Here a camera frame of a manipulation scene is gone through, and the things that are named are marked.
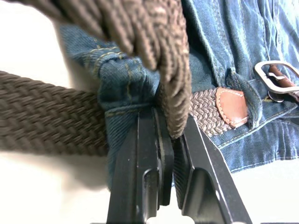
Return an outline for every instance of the elastic woven belt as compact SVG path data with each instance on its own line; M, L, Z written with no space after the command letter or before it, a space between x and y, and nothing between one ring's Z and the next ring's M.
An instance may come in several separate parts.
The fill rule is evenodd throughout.
M0 106L1 150L107 154L104 111L93 93L0 72ZM247 121L243 93L224 88L193 94L189 113L208 136Z

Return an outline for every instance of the blue jeans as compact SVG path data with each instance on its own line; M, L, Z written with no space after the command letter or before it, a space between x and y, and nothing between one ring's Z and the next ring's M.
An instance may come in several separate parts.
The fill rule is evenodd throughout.
M182 0L190 44L192 91L218 86L241 90L249 121L211 139L231 172L275 160L299 158L298 104L275 103L254 72L260 61L284 60L299 68L297 0ZM115 159L141 108L151 106L159 82L112 42L97 40L76 26L61 26L68 56L100 79L99 104L105 110L112 182ZM281 68L296 85L299 79Z

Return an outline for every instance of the white background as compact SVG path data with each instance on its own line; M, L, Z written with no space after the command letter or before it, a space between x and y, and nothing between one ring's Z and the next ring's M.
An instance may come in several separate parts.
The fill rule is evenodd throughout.
M95 90L65 61L53 24L36 10L0 0L0 70L47 83ZM0 224L104 223L105 158L0 152ZM233 175L254 223L299 222L299 162L278 161ZM148 223L192 223L175 193Z

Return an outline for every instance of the belt buckle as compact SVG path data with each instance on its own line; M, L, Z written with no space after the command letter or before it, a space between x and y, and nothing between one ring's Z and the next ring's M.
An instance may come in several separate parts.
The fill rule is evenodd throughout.
M296 74L297 77L299 77L299 71L293 67L290 63L284 62L284 61L264 61L259 62L255 65L254 69L257 72L257 74L261 77L262 81L266 85L267 89L273 93L277 94L286 94L286 93L293 93L299 91L299 86L292 86L292 87L279 87L275 85L271 79L269 79L268 75L262 70L262 67L265 65L272 65L272 64L281 64L289 68L292 72Z

